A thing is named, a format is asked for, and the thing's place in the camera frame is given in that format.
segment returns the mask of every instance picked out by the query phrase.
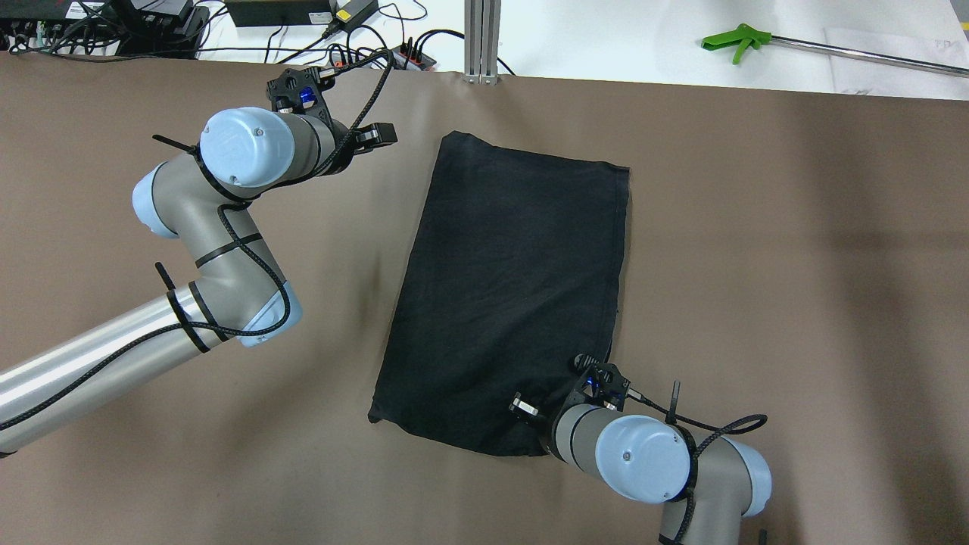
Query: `metal frame post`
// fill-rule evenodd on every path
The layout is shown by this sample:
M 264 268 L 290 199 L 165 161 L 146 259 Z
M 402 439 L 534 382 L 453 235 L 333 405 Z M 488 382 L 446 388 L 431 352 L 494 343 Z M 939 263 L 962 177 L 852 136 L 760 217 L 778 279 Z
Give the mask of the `metal frame post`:
M 464 79 L 469 83 L 498 82 L 498 26 L 501 0 L 464 2 Z

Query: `green trigger handle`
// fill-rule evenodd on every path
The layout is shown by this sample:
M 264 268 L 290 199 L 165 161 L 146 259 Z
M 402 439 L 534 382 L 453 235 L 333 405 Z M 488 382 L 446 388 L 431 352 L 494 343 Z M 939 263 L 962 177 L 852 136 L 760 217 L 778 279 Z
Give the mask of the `green trigger handle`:
M 754 49 L 760 49 L 761 46 L 769 43 L 769 32 L 762 32 L 742 22 L 736 30 L 703 38 L 702 46 L 707 51 L 737 46 L 736 53 L 734 53 L 734 64 L 740 64 L 740 57 L 743 56 L 743 52 L 747 48 L 753 47 Z

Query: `folded cloth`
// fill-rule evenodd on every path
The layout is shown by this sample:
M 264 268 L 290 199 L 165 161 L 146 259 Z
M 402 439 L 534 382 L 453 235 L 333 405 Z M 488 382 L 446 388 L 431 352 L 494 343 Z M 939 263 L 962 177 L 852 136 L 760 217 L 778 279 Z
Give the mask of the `folded cloth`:
M 841 48 L 969 68 L 969 48 L 964 41 L 926 40 L 848 28 L 826 28 L 825 37 L 829 44 Z M 835 56 L 831 58 L 831 69 L 838 93 L 969 100 L 966 78 Z
M 605 361 L 625 253 L 629 170 L 441 142 L 371 422 L 495 456 L 541 456 L 516 392 L 555 407 L 579 353 Z

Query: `power adapter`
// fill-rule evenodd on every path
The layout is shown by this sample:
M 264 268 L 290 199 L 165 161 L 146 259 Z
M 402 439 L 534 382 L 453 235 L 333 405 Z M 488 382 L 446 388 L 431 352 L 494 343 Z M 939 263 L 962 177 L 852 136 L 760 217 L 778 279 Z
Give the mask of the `power adapter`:
M 339 30 L 350 34 L 377 13 L 380 5 L 377 0 L 350 0 L 347 5 L 333 14 L 333 21 L 339 21 Z

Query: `black cloth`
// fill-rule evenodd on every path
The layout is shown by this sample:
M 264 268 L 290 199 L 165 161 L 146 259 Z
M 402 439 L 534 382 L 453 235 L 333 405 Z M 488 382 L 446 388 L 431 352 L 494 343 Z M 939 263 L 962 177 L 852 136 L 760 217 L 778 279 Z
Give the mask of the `black cloth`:
M 495 456 L 543 455 L 509 405 L 516 392 L 560 405 L 577 354 L 606 360 L 628 198 L 626 168 L 445 137 L 370 421 Z

